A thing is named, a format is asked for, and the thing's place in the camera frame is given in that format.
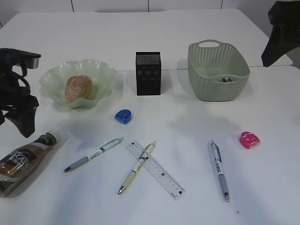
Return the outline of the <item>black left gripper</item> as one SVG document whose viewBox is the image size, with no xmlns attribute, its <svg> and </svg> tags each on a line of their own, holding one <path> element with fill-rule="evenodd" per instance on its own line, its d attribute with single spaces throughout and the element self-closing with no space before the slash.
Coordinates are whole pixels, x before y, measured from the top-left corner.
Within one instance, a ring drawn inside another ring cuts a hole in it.
<svg viewBox="0 0 300 225">
<path fill-rule="evenodd" d="M 25 137 L 35 132 L 35 114 L 38 100 L 31 95 L 26 79 L 13 71 L 0 74 L 0 110 Z"/>
</svg>

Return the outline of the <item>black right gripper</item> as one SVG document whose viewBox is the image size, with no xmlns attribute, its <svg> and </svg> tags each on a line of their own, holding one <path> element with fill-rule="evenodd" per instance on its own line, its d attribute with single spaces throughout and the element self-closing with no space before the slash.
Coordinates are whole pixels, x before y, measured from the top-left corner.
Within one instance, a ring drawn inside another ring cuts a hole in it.
<svg viewBox="0 0 300 225">
<path fill-rule="evenodd" d="M 300 46 L 300 1 L 276 1 L 268 17 L 273 28 L 261 55 L 264 67 Z"/>
</svg>

